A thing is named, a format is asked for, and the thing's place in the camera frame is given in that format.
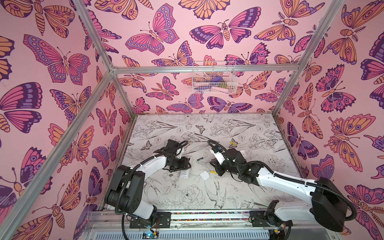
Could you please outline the white remote with display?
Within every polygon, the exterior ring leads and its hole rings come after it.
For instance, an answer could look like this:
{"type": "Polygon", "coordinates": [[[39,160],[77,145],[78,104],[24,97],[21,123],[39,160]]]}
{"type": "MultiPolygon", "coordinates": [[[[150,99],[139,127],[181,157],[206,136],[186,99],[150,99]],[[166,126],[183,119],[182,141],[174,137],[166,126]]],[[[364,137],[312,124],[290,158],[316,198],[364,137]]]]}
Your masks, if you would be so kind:
{"type": "Polygon", "coordinates": [[[180,179],[187,179],[190,175],[190,169],[188,170],[182,170],[180,172],[180,179]]]}

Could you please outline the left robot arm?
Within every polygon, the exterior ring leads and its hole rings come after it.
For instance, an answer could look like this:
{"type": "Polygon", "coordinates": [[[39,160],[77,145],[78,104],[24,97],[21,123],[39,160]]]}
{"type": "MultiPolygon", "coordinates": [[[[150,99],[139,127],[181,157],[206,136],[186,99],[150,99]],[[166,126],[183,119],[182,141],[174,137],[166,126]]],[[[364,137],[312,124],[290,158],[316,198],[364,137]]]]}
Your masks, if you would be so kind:
{"type": "Polygon", "coordinates": [[[151,157],[137,165],[119,166],[105,193],[104,202],[115,208],[116,215],[130,216],[144,227],[154,227],[160,220],[157,207],[142,199],[145,181],[159,170],[178,172],[190,169],[190,158],[183,156],[188,143],[168,140],[165,147],[154,151],[151,157]]]}

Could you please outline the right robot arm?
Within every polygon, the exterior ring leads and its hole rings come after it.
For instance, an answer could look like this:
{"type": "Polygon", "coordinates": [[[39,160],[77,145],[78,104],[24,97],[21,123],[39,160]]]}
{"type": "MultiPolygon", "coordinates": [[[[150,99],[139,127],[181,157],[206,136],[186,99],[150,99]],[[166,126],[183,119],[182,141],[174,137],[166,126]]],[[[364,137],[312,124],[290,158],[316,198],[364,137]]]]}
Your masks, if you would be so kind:
{"type": "Polygon", "coordinates": [[[215,159],[210,164],[219,176],[229,173],[234,180],[249,185],[267,187],[300,199],[294,207],[275,202],[269,213],[281,222],[315,221],[333,232],[342,232],[346,221],[356,219],[356,207],[326,178],[302,179],[273,171],[261,161],[247,162],[240,151],[212,147],[215,159]]]}

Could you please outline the purple item in basket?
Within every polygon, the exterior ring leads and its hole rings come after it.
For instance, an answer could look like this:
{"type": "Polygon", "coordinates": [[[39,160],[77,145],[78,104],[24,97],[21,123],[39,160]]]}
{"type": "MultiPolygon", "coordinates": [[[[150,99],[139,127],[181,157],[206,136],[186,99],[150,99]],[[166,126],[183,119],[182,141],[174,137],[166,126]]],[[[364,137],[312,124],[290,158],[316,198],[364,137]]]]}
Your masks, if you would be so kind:
{"type": "Polygon", "coordinates": [[[212,78],[210,80],[210,85],[211,86],[217,86],[220,83],[225,83],[225,81],[224,81],[222,76],[216,76],[216,77],[214,77],[214,78],[212,78]]]}

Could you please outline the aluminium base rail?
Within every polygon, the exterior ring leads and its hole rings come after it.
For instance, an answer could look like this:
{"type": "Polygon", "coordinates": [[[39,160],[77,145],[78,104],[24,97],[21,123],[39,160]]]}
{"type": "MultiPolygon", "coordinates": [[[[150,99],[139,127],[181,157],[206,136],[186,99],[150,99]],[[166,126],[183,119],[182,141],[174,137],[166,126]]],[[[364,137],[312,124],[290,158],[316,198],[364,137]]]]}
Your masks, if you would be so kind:
{"type": "Polygon", "coordinates": [[[141,230],[186,230],[186,229],[250,229],[280,230],[288,227],[281,221],[269,221],[264,209],[257,210],[220,210],[220,211],[159,211],[157,221],[151,227],[147,220],[115,215],[112,211],[91,212],[87,229],[120,228],[122,220],[128,229],[141,230]]]}

